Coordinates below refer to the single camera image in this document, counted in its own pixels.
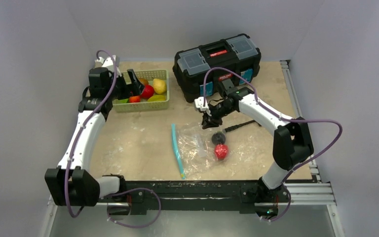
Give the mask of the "red fake apple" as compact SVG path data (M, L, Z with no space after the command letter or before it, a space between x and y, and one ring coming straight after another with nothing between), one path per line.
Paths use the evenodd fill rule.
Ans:
M140 97L143 99L150 99L155 94L154 88L151 85L145 85Z

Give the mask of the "yellow fake bell pepper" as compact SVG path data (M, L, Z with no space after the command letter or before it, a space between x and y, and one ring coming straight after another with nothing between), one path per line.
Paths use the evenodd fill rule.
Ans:
M147 100L147 102L159 102L159 101L166 101L166 97L164 95L156 94Z

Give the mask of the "yellow fake pear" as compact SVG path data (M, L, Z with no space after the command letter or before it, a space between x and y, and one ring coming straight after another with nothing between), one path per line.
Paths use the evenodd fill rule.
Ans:
M167 83L164 80L153 79L152 86L153 86L156 94L163 94L163 93L167 92Z

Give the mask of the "clear zip top bag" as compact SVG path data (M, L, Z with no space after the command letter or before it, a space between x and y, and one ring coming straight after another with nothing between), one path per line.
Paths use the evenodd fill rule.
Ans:
M236 138L225 128L202 129L198 123L177 126L171 124L172 149L177 160L181 179L200 180L208 172L220 166L232 166L251 161L256 148L251 142ZM211 142L214 133L221 131L226 136L228 155L224 160L217 160L215 145Z

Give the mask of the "brown orange fake fruit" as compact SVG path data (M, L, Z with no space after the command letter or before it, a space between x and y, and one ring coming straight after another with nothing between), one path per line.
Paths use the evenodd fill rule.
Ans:
M139 81L140 81L143 85L149 85L149 82L148 82L145 78L139 78Z

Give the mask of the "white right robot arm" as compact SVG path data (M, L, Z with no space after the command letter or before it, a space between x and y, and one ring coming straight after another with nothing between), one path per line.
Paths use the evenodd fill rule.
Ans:
M203 114L202 128L219 127L223 117L237 111L252 118L273 136L274 162L259 179L257 188L259 198L269 201L276 196L277 188L285 182L289 171L314 153L308 125L302 118L279 115L247 87L237 88L227 81L224 88L222 101L216 105L209 104L204 97L194 100L196 109Z

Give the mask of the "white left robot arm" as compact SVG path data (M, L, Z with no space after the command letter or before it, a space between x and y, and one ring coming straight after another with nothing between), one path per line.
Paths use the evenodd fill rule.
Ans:
M82 92L78 105L76 128L62 159L55 168L47 169L44 179L57 206L95 206L105 197L121 202L127 197L122 175L104 175L94 178L89 172L90 160L99 134L106 124L115 99L140 95L144 85L133 69L126 75L114 75L105 67L91 69L89 86Z

